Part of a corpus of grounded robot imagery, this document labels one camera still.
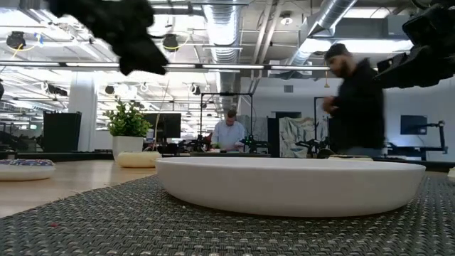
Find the man in white shirt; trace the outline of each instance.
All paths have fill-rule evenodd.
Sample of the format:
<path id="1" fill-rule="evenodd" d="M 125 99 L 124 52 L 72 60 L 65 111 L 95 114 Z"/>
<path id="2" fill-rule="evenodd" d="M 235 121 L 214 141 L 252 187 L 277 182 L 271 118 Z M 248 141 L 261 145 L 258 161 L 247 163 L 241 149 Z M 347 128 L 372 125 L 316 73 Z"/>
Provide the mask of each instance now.
<path id="1" fill-rule="evenodd" d="M 245 138 L 245 128 L 235 121 L 236 116 L 235 110 L 229 110 L 225 120 L 216 124 L 212 134 L 212 145 L 218 144 L 221 150 L 226 151 L 237 151 L 243 147 L 240 140 Z"/>

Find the white bowl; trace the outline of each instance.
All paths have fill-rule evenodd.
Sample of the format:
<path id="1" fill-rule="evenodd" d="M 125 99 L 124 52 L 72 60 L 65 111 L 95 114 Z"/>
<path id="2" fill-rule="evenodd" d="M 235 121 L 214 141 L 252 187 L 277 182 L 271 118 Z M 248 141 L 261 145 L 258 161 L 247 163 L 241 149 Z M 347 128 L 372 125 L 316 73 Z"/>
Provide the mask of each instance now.
<path id="1" fill-rule="evenodd" d="M 394 210 L 417 192 L 425 167 L 374 161 L 163 158 L 164 188 L 200 206 L 259 215 L 341 217 Z"/>

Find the man in black hoodie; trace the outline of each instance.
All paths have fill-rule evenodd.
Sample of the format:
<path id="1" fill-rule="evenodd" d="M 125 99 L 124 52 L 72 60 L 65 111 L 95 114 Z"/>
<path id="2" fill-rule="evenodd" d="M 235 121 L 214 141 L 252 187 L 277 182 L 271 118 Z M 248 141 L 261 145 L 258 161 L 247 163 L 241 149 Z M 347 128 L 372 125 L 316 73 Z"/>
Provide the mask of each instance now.
<path id="1" fill-rule="evenodd" d="M 339 154 L 380 156 L 384 147 L 384 95 L 373 81 L 368 59 L 355 63 L 343 44 L 325 55 L 332 73 L 343 78 L 337 97 L 326 97 L 323 109 L 331 118 L 331 143 Z"/>

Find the man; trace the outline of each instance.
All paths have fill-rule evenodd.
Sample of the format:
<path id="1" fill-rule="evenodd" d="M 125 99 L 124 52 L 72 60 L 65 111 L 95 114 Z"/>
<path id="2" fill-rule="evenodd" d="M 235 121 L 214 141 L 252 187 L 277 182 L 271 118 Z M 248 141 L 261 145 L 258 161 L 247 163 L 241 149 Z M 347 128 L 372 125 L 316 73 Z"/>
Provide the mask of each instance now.
<path id="1" fill-rule="evenodd" d="M 337 97 L 326 97 L 323 109 L 332 116 L 331 142 L 339 154 L 380 156 L 384 147 L 384 95 L 373 80 L 368 59 L 355 63 L 343 44 L 325 55 L 331 72 L 343 83 Z"/>
<path id="2" fill-rule="evenodd" d="M 212 145 L 219 144 L 221 150 L 237 151 L 243 144 L 241 139 L 245 138 L 245 128 L 235 121 L 237 112 L 229 110 L 225 120 L 218 122 L 212 135 Z"/>

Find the gray placemat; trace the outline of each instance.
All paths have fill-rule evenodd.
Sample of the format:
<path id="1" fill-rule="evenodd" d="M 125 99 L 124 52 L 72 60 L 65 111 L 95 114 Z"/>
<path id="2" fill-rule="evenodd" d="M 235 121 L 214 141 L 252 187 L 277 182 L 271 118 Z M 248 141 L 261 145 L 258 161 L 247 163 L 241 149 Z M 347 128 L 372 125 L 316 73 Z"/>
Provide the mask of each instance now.
<path id="1" fill-rule="evenodd" d="M 151 176 L 2 218 L 0 255 L 455 255 L 455 185 L 429 174 L 379 215 L 272 218 L 182 202 Z"/>

